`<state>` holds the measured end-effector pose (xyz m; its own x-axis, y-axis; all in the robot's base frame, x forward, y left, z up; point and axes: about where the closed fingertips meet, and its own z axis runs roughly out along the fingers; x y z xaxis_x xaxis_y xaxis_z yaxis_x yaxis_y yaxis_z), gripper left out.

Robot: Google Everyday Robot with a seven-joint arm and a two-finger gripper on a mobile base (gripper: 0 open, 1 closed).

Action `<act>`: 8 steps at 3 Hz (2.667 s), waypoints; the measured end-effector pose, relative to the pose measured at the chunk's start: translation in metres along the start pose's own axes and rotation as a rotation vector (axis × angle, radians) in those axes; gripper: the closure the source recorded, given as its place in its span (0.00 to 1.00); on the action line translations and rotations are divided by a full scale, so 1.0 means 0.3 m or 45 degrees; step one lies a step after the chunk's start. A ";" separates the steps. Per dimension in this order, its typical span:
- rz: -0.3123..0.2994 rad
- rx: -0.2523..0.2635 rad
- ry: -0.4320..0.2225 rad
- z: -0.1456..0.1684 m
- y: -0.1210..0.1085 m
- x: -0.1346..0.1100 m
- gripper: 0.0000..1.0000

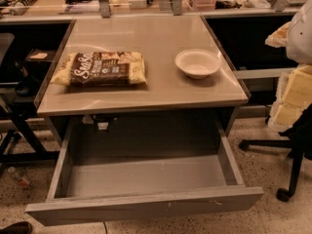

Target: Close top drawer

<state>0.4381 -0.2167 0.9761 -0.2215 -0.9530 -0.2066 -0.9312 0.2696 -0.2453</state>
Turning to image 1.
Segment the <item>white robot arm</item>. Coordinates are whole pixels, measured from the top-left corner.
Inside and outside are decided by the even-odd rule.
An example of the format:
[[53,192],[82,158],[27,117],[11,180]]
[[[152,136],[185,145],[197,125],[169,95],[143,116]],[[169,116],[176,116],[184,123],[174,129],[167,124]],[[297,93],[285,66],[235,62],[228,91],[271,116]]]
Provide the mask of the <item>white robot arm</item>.
[[291,73],[281,74],[269,114],[268,126],[284,132],[312,103],[312,0],[307,0],[291,21],[270,34],[265,44],[285,47],[287,58],[298,63]]

